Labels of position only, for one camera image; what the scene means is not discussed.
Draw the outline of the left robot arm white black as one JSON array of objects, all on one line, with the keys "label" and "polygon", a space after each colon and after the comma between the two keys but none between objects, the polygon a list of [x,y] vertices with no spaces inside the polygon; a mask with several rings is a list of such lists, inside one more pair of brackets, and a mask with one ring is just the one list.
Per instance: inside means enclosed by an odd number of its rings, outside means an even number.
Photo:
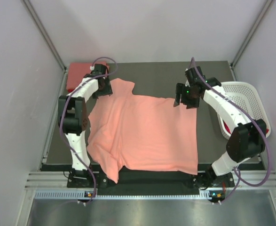
[{"label": "left robot arm white black", "polygon": [[106,65],[92,64],[90,73],[83,77],[79,85],[70,94],[58,98],[58,126],[62,140],[69,146],[72,156],[68,188],[91,188],[95,185],[85,141],[88,128],[86,103],[90,97],[112,94],[108,72]]}]

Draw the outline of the salmon pink t shirt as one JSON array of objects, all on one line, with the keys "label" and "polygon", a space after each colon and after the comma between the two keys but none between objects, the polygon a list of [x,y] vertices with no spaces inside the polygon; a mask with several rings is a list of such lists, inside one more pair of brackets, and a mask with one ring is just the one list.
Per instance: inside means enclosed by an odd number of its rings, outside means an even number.
[{"label": "salmon pink t shirt", "polygon": [[109,179],[119,171],[181,171],[197,174],[197,111],[172,98],[134,95],[134,83],[111,82],[89,115],[87,151]]}]

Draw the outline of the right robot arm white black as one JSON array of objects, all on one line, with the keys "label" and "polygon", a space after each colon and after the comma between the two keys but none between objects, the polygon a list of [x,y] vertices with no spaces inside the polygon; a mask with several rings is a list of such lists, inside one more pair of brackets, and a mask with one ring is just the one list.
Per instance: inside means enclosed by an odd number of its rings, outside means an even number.
[{"label": "right robot arm white black", "polygon": [[265,150],[267,125],[263,119],[255,120],[226,94],[222,84],[215,78],[207,79],[199,66],[186,69],[186,83],[177,83],[174,106],[183,104],[187,109],[199,107],[206,102],[230,130],[226,151],[199,176],[203,186],[218,186],[224,175],[230,173],[246,160]]}]

